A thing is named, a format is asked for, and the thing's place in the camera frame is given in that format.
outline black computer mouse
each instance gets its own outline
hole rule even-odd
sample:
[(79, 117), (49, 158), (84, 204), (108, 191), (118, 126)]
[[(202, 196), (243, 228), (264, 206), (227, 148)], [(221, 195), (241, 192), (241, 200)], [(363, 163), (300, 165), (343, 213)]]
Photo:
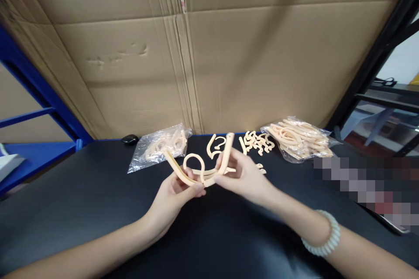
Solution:
[(123, 142), (125, 145), (134, 145), (138, 142), (138, 136), (134, 134), (127, 135), (121, 139), (121, 142)]

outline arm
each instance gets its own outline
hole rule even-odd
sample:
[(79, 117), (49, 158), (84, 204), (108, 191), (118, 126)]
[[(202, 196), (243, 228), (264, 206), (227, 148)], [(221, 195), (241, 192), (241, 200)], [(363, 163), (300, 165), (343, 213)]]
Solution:
[[(187, 174), (193, 177), (192, 171)], [(188, 187), (172, 173), (160, 186), (148, 212), (140, 220), (101, 238), (39, 260), (5, 279), (100, 278), (158, 241), (182, 206), (206, 194), (202, 184)]]
[[(232, 149), (228, 167), (236, 172), (216, 176), (217, 184), (274, 212), (310, 245), (322, 246), (328, 240), (331, 226), (327, 218), (275, 188), (250, 157)], [(412, 266), (342, 225), (340, 243), (325, 259), (349, 279), (419, 277)]]

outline hand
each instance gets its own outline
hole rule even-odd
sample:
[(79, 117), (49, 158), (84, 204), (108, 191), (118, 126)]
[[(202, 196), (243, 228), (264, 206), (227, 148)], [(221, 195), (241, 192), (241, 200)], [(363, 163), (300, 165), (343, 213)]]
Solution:
[[(223, 154), (221, 153), (218, 156), (216, 169), (220, 168)], [(228, 167), (236, 169), (236, 172), (216, 175), (214, 177), (215, 182), (223, 188), (243, 196), (252, 203), (265, 206), (276, 188), (260, 172), (253, 160), (232, 148)]]
[[(184, 170), (183, 167), (181, 169), (188, 177), (197, 180), (191, 169)], [(141, 220), (146, 219), (155, 232), (154, 236), (157, 241), (166, 234), (187, 201), (205, 194), (206, 191), (202, 183), (196, 183), (190, 187), (173, 172), (162, 182), (153, 204)]]

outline right hand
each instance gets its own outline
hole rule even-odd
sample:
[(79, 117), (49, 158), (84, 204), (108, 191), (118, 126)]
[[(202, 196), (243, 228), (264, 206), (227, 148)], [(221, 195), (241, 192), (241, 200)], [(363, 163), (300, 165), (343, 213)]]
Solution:
[[(218, 156), (215, 168), (221, 166), (223, 154)], [(266, 206), (270, 196), (275, 193), (276, 188), (256, 167), (253, 160), (231, 148), (228, 167), (236, 169), (236, 172), (228, 172), (225, 175), (216, 175), (215, 182), (223, 188), (243, 196), (252, 203)]]

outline plastic bag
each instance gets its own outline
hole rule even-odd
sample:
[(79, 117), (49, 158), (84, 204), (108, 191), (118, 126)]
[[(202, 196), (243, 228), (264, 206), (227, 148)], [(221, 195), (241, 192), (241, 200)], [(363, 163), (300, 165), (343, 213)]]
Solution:
[(144, 135), (135, 147), (128, 173), (165, 161), (163, 149), (173, 157), (185, 157), (191, 135), (192, 129), (185, 129), (182, 123)]
[(261, 127), (261, 131), (277, 141), (284, 159), (291, 163), (302, 163), (313, 157), (333, 157), (330, 147), (340, 144), (329, 137), (331, 132), (290, 116)]

